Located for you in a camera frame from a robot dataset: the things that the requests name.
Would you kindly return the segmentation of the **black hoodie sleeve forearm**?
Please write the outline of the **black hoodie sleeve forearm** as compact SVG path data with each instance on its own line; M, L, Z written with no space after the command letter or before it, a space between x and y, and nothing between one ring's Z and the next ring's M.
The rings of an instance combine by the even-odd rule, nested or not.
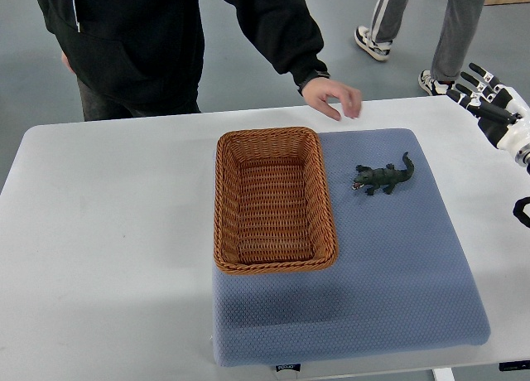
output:
M280 75L291 74L299 91L330 75L318 59L324 41L305 0L224 0L235 7L239 27Z

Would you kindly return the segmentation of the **person's bare hand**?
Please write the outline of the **person's bare hand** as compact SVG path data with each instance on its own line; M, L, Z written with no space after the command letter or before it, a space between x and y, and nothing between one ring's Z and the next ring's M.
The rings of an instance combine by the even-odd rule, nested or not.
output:
M340 121L342 116L357 118L361 113L361 92L336 80L314 78L303 87L301 96L314 110L335 121ZM342 112L331 107L329 99L337 99Z

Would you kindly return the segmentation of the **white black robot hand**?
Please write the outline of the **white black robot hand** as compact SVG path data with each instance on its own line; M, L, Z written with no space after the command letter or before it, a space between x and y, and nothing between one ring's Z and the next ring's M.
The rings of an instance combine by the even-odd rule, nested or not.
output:
M497 75L475 63L469 63L469 68L460 76L471 86L457 84L446 95L478 119L479 129L493 147L528 169L529 105Z

